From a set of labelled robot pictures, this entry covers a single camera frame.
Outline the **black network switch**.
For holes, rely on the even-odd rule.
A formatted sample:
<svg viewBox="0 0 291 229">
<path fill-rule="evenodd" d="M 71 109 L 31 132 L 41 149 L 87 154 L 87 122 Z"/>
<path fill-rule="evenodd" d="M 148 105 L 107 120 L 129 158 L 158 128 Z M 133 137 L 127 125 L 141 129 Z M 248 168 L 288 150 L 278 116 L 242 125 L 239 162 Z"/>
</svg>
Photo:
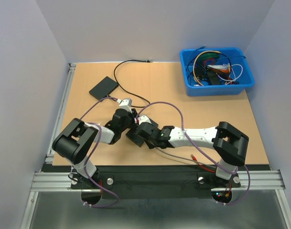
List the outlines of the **black network switch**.
<svg viewBox="0 0 291 229">
<path fill-rule="evenodd" d="M 158 126 L 159 126 L 155 121 L 153 121 L 152 119 L 150 119 L 150 120 L 151 120 L 151 124 L 152 124 L 154 127 L 158 127 Z M 144 140 L 143 140 L 140 136 L 138 136 L 138 135 L 136 134 L 136 129 L 137 129 L 138 126 L 139 126 L 139 125 L 137 125 L 136 123 L 133 124 L 133 125 L 131 125 L 131 126 L 129 127 L 128 132 L 126 133 L 126 137 L 127 137 L 130 141 L 132 141 L 134 144 L 136 144 L 137 146 L 141 147 L 142 144 L 144 143 Z"/>
<path fill-rule="evenodd" d="M 97 100 L 101 100 L 108 97 L 118 86 L 119 84 L 116 81 L 106 76 L 89 91 L 89 94 Z"/>
</svg>

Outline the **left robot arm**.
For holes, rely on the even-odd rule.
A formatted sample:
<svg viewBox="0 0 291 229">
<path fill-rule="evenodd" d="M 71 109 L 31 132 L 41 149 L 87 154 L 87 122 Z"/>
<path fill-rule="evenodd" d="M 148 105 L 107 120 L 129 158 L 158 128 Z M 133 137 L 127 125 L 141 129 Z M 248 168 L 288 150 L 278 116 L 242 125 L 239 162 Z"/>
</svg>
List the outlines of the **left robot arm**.
<svg viewBox="0 0 291 229">
<path fill-rule="evenodd" d="M 115 144 L 124 131 L 136 126 L 136 115 L 135 109 L 118 108 L 104 126 L 74 118 L 53 141 L 52 149 L 70 162 L 88 188 L 93 188 L 99 177 L 96 166 L 87 159 L 90 147 L 94 142 Z"/>
</svg>

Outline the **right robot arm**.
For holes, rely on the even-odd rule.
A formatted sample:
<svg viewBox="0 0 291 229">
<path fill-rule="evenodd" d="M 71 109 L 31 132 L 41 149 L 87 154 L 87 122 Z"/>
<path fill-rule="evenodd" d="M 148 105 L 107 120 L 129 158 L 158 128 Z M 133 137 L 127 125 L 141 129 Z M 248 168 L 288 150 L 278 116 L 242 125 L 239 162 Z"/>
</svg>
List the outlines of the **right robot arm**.
<svg viewBox="0 0 291 229">
<path fill-rule="evenodd" d="M 217 186 L 226 184 L 238 167 L 245 165 L 249 137 L 228 122 L 220 122 L 217 127 L 205 129 L 181 129 L 174 126 L 159 129 L 147 121 L 139 124 L 136 134 L 149 148 L 194 146 L 196 149 L 214 149 L 221 157 L 216 172 L 212 174 L 213 183 Z"/>
</svg>

